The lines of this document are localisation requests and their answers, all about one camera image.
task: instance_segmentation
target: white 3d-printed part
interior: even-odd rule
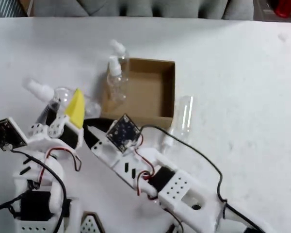
[[[87,216],[81,225],[81,233],[101,233],[93,216]]]

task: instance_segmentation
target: white tablecloth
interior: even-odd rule
[[[194,95],[190,141],[222,170],[222,195],[291,233],[291,24],[163,18],[0,18],[0,119],[26,131],[44,104],[24,77],[99,96],[111,54],[176,62],[176,97]],[[169,155],[214,187],[215,171],[189,150]],[[170,216],[139,198],[84,146],[82,171],[65,164],[67,189],[108,233],[163,232]],[[0,150],[0,203],[19,162]],[[0,232],[12,217],[0,211]]]

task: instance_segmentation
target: cardboard box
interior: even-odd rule
[[[131,58],[127,99],[115,104],[105,82],[101,116],[119,119],[126,113],[138,126],[153,124],[167,129],[174,105],[175,63]]]

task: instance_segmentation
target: spray bottle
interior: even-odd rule
[[[70,103],[74,91],[67,87],[52,88],[46,84],[41,84],[33,78],[25,78],[23,81],[23,87],[30,91],[35,97],[44,103],[47,103],[47,107],[41,114],[40,118],[43,118],[43,114],[48,112],[49,109],[57,112],[59,109],[65,109]],[[97,118],[100,117],[101,107],[90,97],[85,98],[85,118]]]

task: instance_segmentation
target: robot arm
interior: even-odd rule
[[[243,222],[239,215],[226,208],[215,191],[209,190],[198,179],[180,169],[155,148],[140,148],[141,132],[128,116],[117,122],[101,119],[84,121],[84,139],[95,156],[117,173],[131,188],[158,198],[163,209],[168,209],[181,221],[199,233],[214,233],[225,218]],[[264,232],[272,233],[263,221],[248,215]]]

